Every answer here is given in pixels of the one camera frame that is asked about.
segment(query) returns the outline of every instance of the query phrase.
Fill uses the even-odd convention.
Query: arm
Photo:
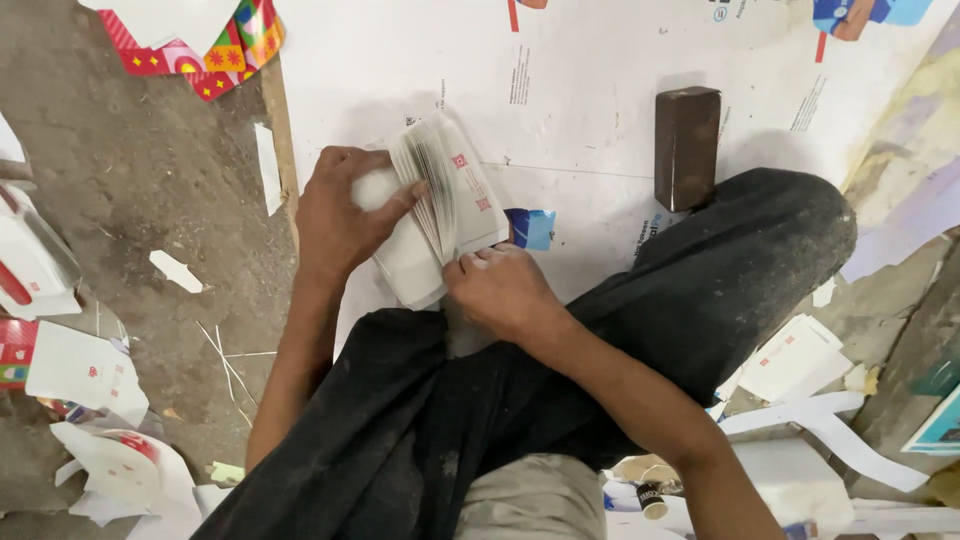
[[[499,244],[451,262],[444,278],[468,318],[574,380],[677,470],[699,539],[783,538],[723,431],[672,382],[574,320],[529,254]]]
[[[280,444],[333,365],[337,314],[350,272],[390,237],[426,190],[422,184],[405,186],[374,211],[353,204],[353,181],[389,165],[387,152],[335,146],[324,148],[317,160],[297,210],[300,266],[247,443],[247,471]]]
[[[854,0],[847,13],[847,19],[840,21],[833,29],[833,36],[844,41],[857,41],[860,34],[870,21],[870,12],[874,9],[875,0]]]

